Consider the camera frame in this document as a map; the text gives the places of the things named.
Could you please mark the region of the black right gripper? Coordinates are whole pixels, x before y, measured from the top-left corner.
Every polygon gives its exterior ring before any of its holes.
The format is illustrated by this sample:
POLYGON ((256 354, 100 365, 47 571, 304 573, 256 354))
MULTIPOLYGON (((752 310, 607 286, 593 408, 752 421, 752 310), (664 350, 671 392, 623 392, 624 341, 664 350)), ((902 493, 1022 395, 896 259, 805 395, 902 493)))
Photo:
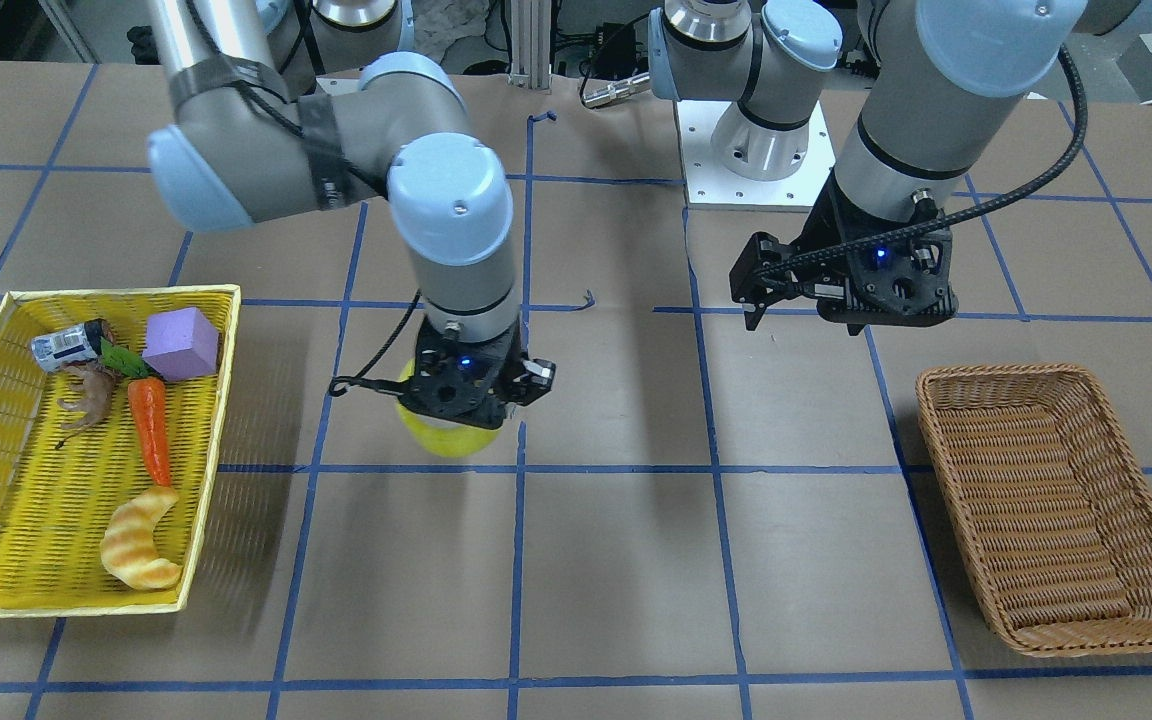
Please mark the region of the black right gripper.
POLYGON ((476 343, 422 325, 397 406, 467 427, 502 429, 511 407, 548 395, 556 376, 556 364, 526 353, 518 325, 476 343))

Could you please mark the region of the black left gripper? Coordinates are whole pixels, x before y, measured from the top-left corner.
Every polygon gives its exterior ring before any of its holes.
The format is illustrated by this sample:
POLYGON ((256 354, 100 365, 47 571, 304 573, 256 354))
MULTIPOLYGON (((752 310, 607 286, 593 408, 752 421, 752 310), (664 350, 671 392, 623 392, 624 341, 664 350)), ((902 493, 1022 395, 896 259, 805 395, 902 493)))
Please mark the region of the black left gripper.
POLYGON ((850 338, 861 336, 867 325, 932 327, 954 318, 958 301, 948 278, 950 229, 840 250, 846 242, 943 214, 929 190, 905 197, 902 209, 905 220, 890 222, 827 184, 795 241, 751 234, 730 270, 730 297, 742 306, 745 329, 755 332, 768 306, 788 300, 814 300, 820 318, 846 324, 850 338))

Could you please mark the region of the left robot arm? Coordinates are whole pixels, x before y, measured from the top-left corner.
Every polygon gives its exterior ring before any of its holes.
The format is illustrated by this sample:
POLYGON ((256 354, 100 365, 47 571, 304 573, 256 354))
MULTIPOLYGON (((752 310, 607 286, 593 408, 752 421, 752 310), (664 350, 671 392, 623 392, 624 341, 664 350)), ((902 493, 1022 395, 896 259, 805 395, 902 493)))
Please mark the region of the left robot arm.
MULTIPOLYGON (((717 152, 732 172, 794 170, 844 32, 814 1, 666 1, 649 12, 653 94, 722 101, 717 152)), ((1087 94, 1071 35, 1152 35, 1152 1, 861 1, 861 40, 879 74, 805 220, 783 243, 756 232, 730 270, 730 297, 755 331, 770 306, 814 300, 850 334, 954 318, 952 227, 1025 199, 1083 149, 1087 94), (1070 88, 1068 146, 1036 179, 973 209, 945 205, 1053 68, 1070 88)))

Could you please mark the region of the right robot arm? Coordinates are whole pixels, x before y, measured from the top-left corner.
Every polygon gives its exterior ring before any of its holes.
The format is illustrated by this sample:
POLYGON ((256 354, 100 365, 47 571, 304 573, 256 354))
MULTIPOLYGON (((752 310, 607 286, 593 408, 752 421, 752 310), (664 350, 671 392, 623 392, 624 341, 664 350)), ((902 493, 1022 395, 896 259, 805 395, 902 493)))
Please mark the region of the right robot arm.
POLYGON ((147 167, 188 232, 387 200, 425 305, 403 381, 340 376, 435 423, 500 429, 556 365, 526 354, 511 188, 407 1, 151 1, 173 123, 147 167))

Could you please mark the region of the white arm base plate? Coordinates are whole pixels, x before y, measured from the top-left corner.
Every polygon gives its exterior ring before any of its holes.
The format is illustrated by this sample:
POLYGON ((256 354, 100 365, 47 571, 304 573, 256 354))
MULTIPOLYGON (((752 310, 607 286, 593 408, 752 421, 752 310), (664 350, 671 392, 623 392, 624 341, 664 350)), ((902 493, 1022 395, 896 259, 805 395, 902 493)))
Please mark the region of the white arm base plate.
POLYGON ((733 103, 675 108, 690 209, 812 210, 835 165, 823 105, 790 131, 756 126, 733 103))

